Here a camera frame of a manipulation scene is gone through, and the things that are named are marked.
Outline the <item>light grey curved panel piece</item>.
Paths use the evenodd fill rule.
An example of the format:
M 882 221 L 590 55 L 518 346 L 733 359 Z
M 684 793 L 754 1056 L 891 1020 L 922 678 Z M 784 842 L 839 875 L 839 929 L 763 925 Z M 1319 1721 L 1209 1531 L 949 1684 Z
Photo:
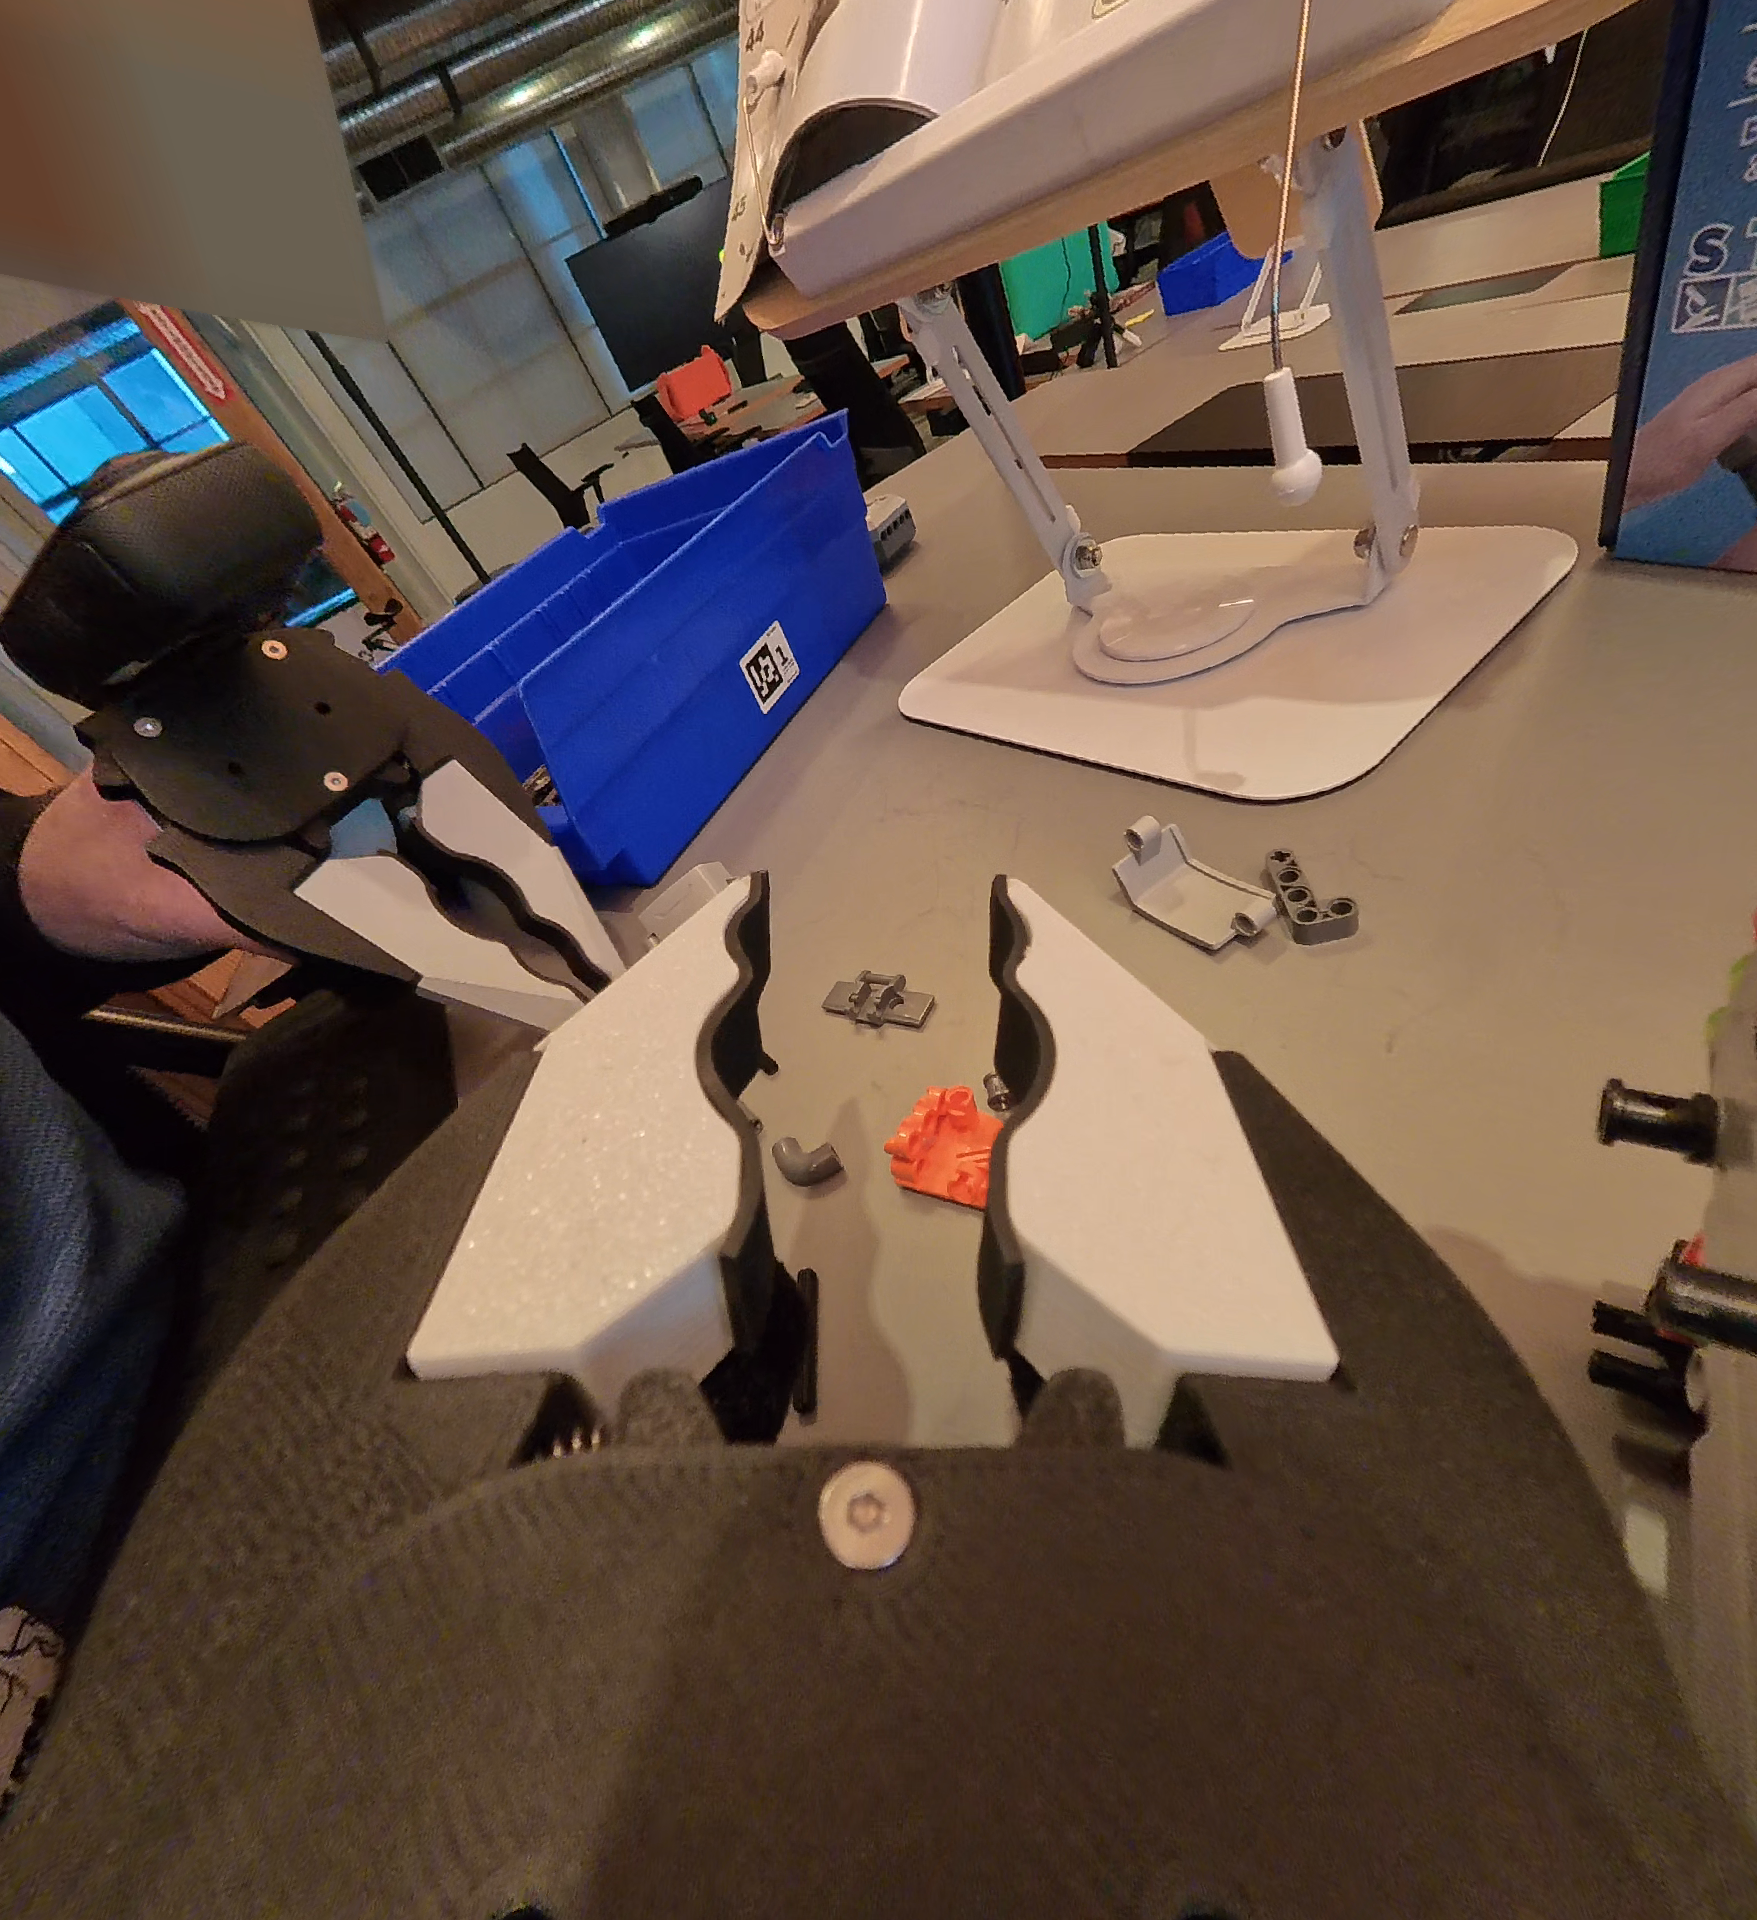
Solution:
M 1275 896 L 1189 858 L 1176 824 L 1133 821 L 1113 878 L 1133 909 L 1209 955 L 1259 937 L 1278 915 Z

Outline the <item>white stand base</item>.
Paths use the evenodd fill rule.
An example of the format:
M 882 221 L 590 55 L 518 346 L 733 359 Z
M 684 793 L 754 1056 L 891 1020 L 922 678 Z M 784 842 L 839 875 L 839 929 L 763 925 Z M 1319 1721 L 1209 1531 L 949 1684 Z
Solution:
M 1369 210 L 1362 118 L 1401 66 L 1523 45 L 1537 3 L 1301 3 L 1292 68 L 1202 128 L 823 293 L 762 268 L 758 324 L 801 334 L 895 299 L 1045 557 L 1045 575 L 900 694 L 903 717 L 1238 803 L 1372 773 L 1570 575 L 1545 525 L 1423 528 Z M 1040 461 L 938 268 L 972 270 L 1050 218 L 1102 218 L 1196 167 L 1278 154 L 1278 239 L 1329 287 L 1368 506 L 1353 530 L 1095 540 Z

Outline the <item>black perforated pad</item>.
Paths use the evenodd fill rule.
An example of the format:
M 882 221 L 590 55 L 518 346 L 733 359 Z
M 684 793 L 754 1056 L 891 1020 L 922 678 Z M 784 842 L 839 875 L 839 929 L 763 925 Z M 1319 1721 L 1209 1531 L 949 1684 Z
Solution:
M 193 1413 L 291 1280 L 464 1099 L 539 1035 L 405 987 L 321 987 L 244 1041 L 213 1099 L 193 1187 L 197 1279 L 181 1319 Z

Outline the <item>orange panel piece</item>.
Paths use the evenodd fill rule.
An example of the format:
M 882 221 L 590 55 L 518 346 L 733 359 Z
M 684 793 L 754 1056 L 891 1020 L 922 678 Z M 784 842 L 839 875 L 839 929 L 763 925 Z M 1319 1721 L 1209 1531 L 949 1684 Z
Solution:
M 900 1190 L 983 1212 L 1001 1120 L 968 1084 L 932 1087 L 882 1143 Z

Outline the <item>black office chair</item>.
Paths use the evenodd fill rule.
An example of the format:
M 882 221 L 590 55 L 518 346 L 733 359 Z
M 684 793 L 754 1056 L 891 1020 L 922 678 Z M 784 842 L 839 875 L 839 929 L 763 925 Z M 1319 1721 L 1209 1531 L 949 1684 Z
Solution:
M 518 475 L 560 515 L 568 530 L 593 530 L 604 515 L 606 492 L 604 478 L 614 470 L 617 457 L 599 468 L 590 468 L 578 483 L 568 482 L 545 457 L 539 457 L 529 442 L 509 452 L 509 461 Z

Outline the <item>window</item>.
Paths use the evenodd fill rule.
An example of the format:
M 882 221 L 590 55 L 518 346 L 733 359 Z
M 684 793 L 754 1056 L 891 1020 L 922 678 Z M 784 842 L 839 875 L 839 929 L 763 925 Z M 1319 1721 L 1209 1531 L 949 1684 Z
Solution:
M 123 304 L 0 351 L 0 472 L 51 519 L 119 457 L 220 442 L 224 427 Z

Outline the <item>white plastic device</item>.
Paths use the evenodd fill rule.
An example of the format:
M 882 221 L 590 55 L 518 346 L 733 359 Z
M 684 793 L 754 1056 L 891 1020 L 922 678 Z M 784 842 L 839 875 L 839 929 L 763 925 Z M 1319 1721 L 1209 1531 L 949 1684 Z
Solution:
M 716 309 L 823 293 L 1275 89 L 1299 3 L 744 3 Z

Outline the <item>dark grey beam piece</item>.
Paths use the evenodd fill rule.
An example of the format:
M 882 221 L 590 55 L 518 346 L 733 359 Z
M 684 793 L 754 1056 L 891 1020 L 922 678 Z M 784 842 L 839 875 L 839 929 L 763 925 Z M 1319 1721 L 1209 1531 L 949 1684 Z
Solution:
M 1362 925 L 1355 903 L 1318 893 L 1290 850 L 1268 851 L 1265 882 L 1296 947 L 1329 947 Z

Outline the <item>person's left hand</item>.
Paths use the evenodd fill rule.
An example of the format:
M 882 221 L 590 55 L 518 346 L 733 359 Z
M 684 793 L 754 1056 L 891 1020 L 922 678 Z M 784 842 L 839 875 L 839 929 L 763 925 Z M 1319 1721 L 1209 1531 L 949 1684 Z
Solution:
M 291 962 L 231 925 L 188 879 L 150 858 L 156 821 L 77 774 L 36 814 L 19 851 L 19 898 L 58 948 L 99 962 L 186 962 L 231 952 Z

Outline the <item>blue plastic bin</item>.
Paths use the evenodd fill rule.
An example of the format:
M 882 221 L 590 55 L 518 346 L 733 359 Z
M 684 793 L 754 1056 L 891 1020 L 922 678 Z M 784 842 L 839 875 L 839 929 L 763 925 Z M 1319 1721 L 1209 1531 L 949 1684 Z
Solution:
M 837 411 L 608 500 L 380 670 L 550 778 L 581 882 L 646 889 L 882 608 Z

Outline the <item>light grey ribbed panel piece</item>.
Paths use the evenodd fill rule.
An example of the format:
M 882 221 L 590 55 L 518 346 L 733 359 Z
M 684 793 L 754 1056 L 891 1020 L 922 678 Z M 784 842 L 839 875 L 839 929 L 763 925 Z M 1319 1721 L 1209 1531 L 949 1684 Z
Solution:
M 657 947 L 680 925 L 691 921 L 711 898 L 720 898 L 733 886 L 733 875 L 723 864 L 698 864 L 658 889 L 640 907 L 640 926 Z

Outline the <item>blue robot kit box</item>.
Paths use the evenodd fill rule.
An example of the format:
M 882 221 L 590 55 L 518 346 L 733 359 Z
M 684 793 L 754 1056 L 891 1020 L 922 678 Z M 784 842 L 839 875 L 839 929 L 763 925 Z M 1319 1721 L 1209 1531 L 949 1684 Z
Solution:
M 1600 541 L 1757 573 L 1757 3 L 1676 3 Z

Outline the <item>dark grey connector plate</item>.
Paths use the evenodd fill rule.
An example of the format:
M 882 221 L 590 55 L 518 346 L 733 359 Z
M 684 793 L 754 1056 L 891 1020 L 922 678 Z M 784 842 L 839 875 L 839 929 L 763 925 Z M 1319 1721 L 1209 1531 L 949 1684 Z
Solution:
M 918 1033 L 935 1009 L 935 995 L 913 991 L 904 974 L 861 970 L 852 980 L 839 980 L 820 1009 L 868 1028 Z

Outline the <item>small blue bin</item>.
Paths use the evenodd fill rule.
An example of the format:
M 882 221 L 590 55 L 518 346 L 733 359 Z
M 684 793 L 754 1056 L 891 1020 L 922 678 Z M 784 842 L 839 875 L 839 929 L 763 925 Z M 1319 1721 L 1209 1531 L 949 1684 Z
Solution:
M 1252 293 L 1265 268 L 1265 254 L 1241 251 L 1224 230 L 1159 268 L 1153 283 L 1159 309 L 1167 317 L 1214 309 Z

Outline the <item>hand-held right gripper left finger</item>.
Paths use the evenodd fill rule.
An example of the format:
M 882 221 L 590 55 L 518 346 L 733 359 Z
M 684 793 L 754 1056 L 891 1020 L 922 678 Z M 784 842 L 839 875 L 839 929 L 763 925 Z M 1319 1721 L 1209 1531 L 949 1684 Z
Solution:
M 409 1340 L 419 1381 L 568 1378 L 611 1413 L 646 1371 L 774 1442 L 813 1340 L 774 1253 L 763 1139 L 769 878 L 731 879 L 560 1027 Z

